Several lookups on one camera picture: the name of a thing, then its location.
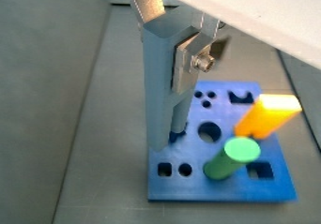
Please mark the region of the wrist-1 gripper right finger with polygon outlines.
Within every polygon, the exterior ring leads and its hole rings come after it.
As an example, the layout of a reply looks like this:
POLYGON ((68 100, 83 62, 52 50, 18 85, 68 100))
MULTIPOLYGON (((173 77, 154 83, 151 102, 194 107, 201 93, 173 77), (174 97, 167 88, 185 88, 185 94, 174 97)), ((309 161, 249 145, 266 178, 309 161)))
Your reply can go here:
POLYGON ((199 72, 211 70, 214 57, 210 52, 218 25, 219 21, 211 15, 206 13, 193 15, 191 26, 197 33, 175 47, 171 90, 177 94, 183 94, 193 88, 199 72))

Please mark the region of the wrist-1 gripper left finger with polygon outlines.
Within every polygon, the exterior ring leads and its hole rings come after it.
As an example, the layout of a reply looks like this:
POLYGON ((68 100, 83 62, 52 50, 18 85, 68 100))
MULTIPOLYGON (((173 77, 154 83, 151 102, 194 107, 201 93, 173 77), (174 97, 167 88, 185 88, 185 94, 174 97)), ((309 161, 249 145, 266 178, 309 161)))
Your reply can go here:
POLYGON ((166 13, 163 0, 130 0, 130 6, 137 16, 139 29, 143 29, 146 22, 166 13))

